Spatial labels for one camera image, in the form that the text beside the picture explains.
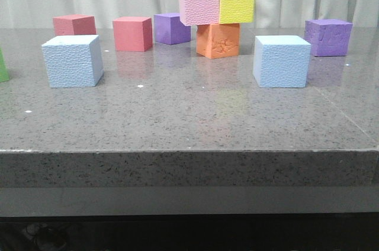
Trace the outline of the light blue foam cube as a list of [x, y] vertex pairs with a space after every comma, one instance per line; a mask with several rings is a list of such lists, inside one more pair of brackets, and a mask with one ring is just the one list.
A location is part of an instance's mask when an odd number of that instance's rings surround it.
[[311, 44], [299, 36], [256, 36], [253, 75], [261, 88], [306, 86]]
[[95, 86], [104, 73], [98, 35], [56, 36], [41, 46], [52, 88]]

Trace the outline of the orange foam cube bottom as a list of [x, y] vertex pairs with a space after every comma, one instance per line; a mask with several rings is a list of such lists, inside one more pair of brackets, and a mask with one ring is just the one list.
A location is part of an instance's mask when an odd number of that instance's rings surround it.
[[240, 24], [205, 24], [197, 27], [196, 52], [209, 59], [239, 55]]

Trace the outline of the purple foam cube centre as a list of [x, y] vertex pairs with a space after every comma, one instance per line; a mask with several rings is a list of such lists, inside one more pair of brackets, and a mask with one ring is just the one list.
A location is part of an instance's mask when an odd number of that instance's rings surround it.
[[168, 45], [191, 41], [191, 27], [180, 21], [178, 12], [154, 15], [155, 42]]

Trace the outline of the purple foam cube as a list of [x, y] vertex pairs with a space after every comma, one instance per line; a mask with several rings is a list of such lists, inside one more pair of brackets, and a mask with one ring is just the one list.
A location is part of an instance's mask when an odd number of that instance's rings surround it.
[[180, 21], [178, 12], [154, 15], [155, 42], [168, 45], [191, 41], [191, 27]]
[[311, 55], [346, 56], [353, 23], [338, 20], [306, 20], [304, 39], [311, 44]]

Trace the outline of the red foam cube middle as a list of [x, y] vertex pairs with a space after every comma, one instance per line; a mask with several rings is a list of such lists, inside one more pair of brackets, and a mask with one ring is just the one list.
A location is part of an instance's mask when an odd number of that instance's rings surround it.
[[153, 46], [150, 17], [120, 17], [113, 20], [117, 51], [145, 52]]

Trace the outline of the red foam cube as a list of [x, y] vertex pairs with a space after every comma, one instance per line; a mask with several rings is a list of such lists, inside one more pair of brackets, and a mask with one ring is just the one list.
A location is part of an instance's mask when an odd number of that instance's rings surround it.
[[117, 51], [145, 52], [153, 46], [150, 17], [120, 17], [113, 20]]
[[72, 14], [53, 17], [56, 36], [96, 34], [95, 17], [92, 15]]

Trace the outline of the pink foam cube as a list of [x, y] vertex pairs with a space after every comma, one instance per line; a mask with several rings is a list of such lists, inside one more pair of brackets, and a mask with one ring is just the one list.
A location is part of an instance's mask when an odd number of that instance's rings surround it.
[[219, 0], [179, 0], [179, 14], [186, 26], [217, 24]]

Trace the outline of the yellow foam cube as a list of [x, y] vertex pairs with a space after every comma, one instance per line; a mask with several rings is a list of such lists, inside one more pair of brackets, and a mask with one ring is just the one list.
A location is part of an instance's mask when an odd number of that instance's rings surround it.
[[219, 24], [253, 21], [255, 0], [220, 0]]

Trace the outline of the red foam cube far left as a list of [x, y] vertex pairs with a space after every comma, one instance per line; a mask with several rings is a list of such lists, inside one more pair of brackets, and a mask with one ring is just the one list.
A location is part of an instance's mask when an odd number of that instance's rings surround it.
[[95, 17], [92, 15], [72, 14], [53, 17], [56, 36], [96, 34]]

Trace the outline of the purple foam cube right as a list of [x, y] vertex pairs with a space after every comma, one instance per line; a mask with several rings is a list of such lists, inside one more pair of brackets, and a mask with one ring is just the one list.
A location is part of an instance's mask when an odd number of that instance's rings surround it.
[[353, 23], [338, 20], [306, 20], [304, 39], [311, 44], [311, 55], [346, 56]]

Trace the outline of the green foam cube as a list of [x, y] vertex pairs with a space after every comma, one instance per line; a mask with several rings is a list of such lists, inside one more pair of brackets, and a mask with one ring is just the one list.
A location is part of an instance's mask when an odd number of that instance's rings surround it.
[[9, 81], [9, 74], [5, 66], [2, 50], [0, 49], [0, 82]]

